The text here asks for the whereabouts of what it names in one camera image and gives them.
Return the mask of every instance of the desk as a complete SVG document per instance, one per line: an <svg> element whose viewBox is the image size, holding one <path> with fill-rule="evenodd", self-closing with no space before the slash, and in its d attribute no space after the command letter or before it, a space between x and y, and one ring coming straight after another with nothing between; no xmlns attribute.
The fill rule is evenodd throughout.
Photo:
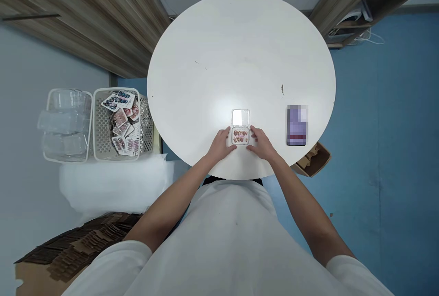
<svg viewBox="0 0 439 296"><path fill-rule="evenodd" d="M250 123L262 128L293 165L325 131L335 88L334 66L322 36L282 0L196 3L160 38L147 79L154 124L189 165L207 153L219 129L231 125L233 109L249 109ZM306 146L286 144L288 105L308 105ZM210 174L247 180L273 170L238 146Z"/></svg>

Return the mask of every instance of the left hand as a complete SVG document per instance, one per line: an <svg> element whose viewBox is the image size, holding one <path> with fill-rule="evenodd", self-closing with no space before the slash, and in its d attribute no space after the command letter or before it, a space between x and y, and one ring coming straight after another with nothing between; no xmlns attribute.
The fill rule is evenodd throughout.
<svg viewBox="0 0 439 296"><path fill-rule="evenodd" d="M225 139L229 137L229 131L230 126L228 126L226 129L220 129L216 134L214 140L212 141L212 145L210 146L209 151L206 154L206 157L213 160L215 164L227 157L230 152L237 148L236 145L231 145L227 147L225 144Z"/></svg>

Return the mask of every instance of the white t-shirt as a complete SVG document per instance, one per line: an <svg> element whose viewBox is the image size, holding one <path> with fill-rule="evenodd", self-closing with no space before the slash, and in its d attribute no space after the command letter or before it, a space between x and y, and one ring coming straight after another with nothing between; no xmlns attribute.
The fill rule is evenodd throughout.
<svg viewBox="0 0 439 296"><path fill-rule="evenodd" d="M216 181L195 194L186 219L151 253L138 241L104 250L64 296L392 295L358 260L326 268L280 225L253 181Z"/></svg>

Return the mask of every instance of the blurred screen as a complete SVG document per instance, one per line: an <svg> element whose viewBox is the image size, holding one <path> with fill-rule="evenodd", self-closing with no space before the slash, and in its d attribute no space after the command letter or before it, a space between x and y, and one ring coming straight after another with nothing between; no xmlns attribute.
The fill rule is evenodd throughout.
<svg viewBox="0 0 439 296"><path fill-rule="evenodd" d="M308 106L289 105L287 111L287 145L306 145Z"/></svg>

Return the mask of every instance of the brown cardboard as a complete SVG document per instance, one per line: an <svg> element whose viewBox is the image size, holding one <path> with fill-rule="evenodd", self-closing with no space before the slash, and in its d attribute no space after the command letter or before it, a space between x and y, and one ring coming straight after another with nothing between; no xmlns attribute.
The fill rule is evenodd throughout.
<svg viewBox="0 0 439 296"><path fill-rule="evenodd" d="M311 163L309 166L302 168L298 164L300 160L291 166L296 173L307 177L313 177L329 162L331 159L331 153L320 142L317 142L315 148L317 149L317 154L311 157Z"/></svg>
<svg viewBox="0 0 439 296"><path fill-rule="evenodd" d="M49 265L21 262L15 265L16 279L23 280L17 288L16 296L60 296L69 287L83 268L69 282L55 281L47 270Z"/></svg>
<svg viewBox="0 0 439 296"><path fill-rule="evenodd" d="M60 296L104 249L122 241L140 215L108 213L66 231L19 259L17 296Z"/></svg>
<svg viewBox="0 0 439 296"><path fill-rule="evenodd" d="M308 155L308 157L312 157L312 156L315 156L318 152L319 152L319 148L316 144L311 148L311 150L308 152L307 155Z"/></svg>
<svg viewBox="0 0 439 296"><path fill-rule="evenodd" d="M300 159L297 164L301 166L302 168L305 168L306 166L310 165L310 160L305 156L302 159Z"/></svg>

